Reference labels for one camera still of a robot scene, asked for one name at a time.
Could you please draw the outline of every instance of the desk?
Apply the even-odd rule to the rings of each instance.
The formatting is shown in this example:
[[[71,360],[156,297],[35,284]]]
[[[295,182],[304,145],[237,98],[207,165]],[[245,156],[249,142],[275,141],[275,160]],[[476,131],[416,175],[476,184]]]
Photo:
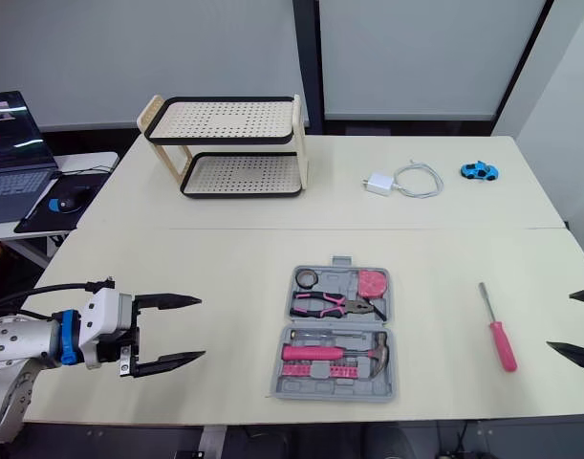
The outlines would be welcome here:
[[[276,145],[251,147],[272,151]],[[534,229],[563,221],[508,137],[307,136],[309,187],[289,199],[196,200],[182,195],[143,136],[130,148],[79,228],[153,229]],[[230,147],[191,147],[229,151]],[[389,197],[363,190],[373,171],[392,175],[410,160],[434,167],[444,180],[433,199]],[[468,180],[462,164],[483,160],[501,172],[495,182]],[[433,188],[422,171],[400,177],[421,191]]]
[[[545,343],[584,346],[584,304],[568,299],[584,289],[584,254],[564,229],[106,230],[106,238],[102,229],[71,233],[39,285],[112,275],[126,293],[195,295],[204,303],[141,314],[141,359],[206,355],[136,380],[121,379],[116,363],[43,371],[27,420],[228,425],[584,413],[584,369]],[[398,393],[389,403],[269,397],[292,269],[329,264],[333,254],[392,275],[387,326]],[[479,281],[507,328],[515,373],[502,370],[495,354]],[[34,296],[26,307],[50,313],[88,298],[61,292]]]
[[[61,172],[71,172],[73,170],[89,169],[98,165],[113,168],[118,164],[119,157],[115,151],[105,151],[100,153],[83,153],[80,155],[54,156],[54,159]],[[43,190],[39,199],[34,203],[35,206],[43,196],[48,193],[54,183],[55,180],[50,181],[50,184]],[[69,232],[66,230],[14,232],[13,230],[17,227],[18,223],[19,221],[0,223],[0,241],[4,242],[13,250],[26,256],[37,265],[45,268],[49,262],[49,257],[46,254],[40,253],[36,248],[24,243],[23,241],[34,237],[64,235]]]

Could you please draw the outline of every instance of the laptop screen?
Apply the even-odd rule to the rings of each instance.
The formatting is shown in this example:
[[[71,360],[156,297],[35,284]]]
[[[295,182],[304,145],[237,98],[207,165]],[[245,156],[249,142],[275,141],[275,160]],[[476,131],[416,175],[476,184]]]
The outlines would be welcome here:
[[[0,93],[0,170],[55,165],[18,91]]]

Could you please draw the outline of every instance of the perforated shelf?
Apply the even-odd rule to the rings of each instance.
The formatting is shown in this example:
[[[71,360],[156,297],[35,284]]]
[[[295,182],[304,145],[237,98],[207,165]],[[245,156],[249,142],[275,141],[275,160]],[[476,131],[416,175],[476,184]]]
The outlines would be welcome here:
[[[295,196],[301,189],[294,153],[201,153],[181,185],[193,198]]]
[[[287,143],[293,98],[170,98],[145,131],[155,144]]]

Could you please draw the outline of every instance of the screwdriver shaft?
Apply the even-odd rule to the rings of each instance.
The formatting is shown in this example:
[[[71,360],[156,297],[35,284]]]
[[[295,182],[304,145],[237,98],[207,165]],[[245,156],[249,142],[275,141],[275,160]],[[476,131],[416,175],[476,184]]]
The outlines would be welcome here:
[[[495,315],[493,314],[493,308],[491,307],[491,301],[489,301],[489,294],[487,293],[487,287],[485,286],[485,282],[481,282],[479,284],[479,290],[481,291],[481,295],[483,296],[483,300],[487,304],[489,309],[489,315],[491,316],[491,321],[495,322]]]

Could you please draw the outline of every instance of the screwdriver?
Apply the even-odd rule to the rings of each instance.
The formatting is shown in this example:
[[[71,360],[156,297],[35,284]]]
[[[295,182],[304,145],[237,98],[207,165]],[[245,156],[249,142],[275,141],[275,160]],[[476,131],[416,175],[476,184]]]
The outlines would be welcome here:
[[[508,342],[508,337],[502,326],[502,322],[498,322],[493,314],[493,308],[491,308],[491,302],[489,301],[489,295],[487,294],[487,287],[485,283],[481,282],[479,284],[479,290],[481,295],[487,304],[489,309],[489,315],[491,316],[491,323],[489,328],[491,329],[491,334],[493,335],[493,340],[495,341],[495,347],[498,350],[498,355],[500,356],[500,362],[506,371],[514,371],[517,369],[517,362],[514,359],[514,354],[512,353],[512,348]]]

